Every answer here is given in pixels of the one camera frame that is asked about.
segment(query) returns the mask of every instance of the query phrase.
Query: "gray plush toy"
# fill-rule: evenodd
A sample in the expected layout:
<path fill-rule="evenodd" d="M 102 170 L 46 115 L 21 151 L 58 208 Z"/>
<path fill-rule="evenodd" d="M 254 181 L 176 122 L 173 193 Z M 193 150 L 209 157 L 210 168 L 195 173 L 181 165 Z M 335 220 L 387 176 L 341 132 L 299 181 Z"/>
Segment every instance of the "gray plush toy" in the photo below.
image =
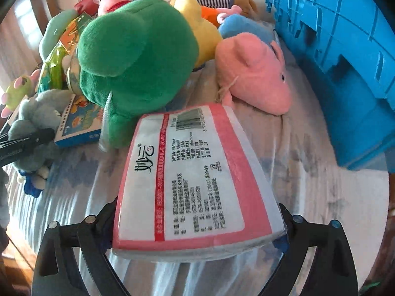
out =
<path fill-rule="evenodd" d="M 38 129 L 52 128 L 58 130 L 63 111 L 70 102 L 71 92 L 68 90 L 48 90 L 36 98 L 20 103 L 19 118 L 8 132 L 9 140 L 25 137 Z M 54 160 L 60 155 L 60 149 L 53 141 L 34 148 L 33 154 L 15 161 L 15 168 L 33 173 L 41 169 L 46 161 Z"/>

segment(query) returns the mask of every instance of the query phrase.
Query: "blue box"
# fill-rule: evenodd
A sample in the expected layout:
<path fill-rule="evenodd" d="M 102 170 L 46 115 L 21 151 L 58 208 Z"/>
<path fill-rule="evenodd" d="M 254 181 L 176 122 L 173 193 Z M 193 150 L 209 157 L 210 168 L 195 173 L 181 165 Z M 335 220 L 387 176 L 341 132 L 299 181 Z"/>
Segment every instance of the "blue box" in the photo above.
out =
<path fill-rule="evenodd" d="M 395 34 L 373 0 L 266 0 L 321 104 L 339 166 L 395 171 Z"/>

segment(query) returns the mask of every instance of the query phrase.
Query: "blue fluffy object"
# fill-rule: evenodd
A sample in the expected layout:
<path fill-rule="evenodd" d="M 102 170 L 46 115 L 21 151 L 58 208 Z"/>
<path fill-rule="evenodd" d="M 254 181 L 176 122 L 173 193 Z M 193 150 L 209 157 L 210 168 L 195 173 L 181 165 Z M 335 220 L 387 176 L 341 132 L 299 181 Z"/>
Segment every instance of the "blue fluffy object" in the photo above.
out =
<path fill-rule="evenodd" d="M 28 172 L 23 172 L 22 170 L 19 170 L 19 174 L 21 176 L 26 177 L 26 182 L 23 187 L 23 191 L 25 192 L 25 194 L 31 195 L 34 198 L 40 197 L 42 190 L 34 187 L 33 182 L 32 182 L 32 175 L 33 174 L 29 174 Z"/>

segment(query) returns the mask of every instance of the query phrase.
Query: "yellow plush toy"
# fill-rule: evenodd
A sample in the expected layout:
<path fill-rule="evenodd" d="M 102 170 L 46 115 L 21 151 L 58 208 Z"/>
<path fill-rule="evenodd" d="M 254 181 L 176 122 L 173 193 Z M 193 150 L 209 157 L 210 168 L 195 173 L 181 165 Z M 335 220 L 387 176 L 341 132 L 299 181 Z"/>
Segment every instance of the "yellow plush toy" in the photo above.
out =
<path fill-rule="evenodd" d="M 201 17 L 200 4 L 196 0 L 171 0 L 170 4 L 185 17 L 199 45 L 195 68 L 214 59 L 215 49 L 222 37 L 214 24 Z"/>

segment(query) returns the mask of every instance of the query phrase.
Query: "pink border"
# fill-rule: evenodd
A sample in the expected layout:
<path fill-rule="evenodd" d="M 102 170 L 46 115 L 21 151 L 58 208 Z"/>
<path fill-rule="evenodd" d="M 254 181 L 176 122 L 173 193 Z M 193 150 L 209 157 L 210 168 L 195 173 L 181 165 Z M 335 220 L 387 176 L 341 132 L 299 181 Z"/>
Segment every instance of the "pink border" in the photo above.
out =
<path fill-rule="evenodd" d="M 266 213 L 265 205 L 262 201 L 259 187 L 255 181 L 254 174 L 252 173 L 248 159 L 242 150 L 240 141 L 238 140 L 237 135 L 233 130 L 232 124 L 229 121 L 228 115 L 222 105 L 210 103 L 208 106 L 213 114 L 214 124 L 216 126 L 222 147 L 224 148 L 226 159 L 228 160 L 232 179 L 235 184 L 236 194 L 240 203 L 240 209 L 244 218 L 244 229 L 239 232 L 219 234 L 216 236 L 167 241 L 137 241 L 118 239 L 119 217 L 126 175 L 128 172 L 130 156 L 132 154 L 132 148 L 134 146 L 135 136 L 138 133 L 138 129 L 140 127 L 139 121 L 132 140 L 132 144 L 130 146 L 125 171 L 120 185 L 114 223 L 114 248 L 140 251 L 196 249 L 228 245 L 272 234 L 270 222 Z"/>

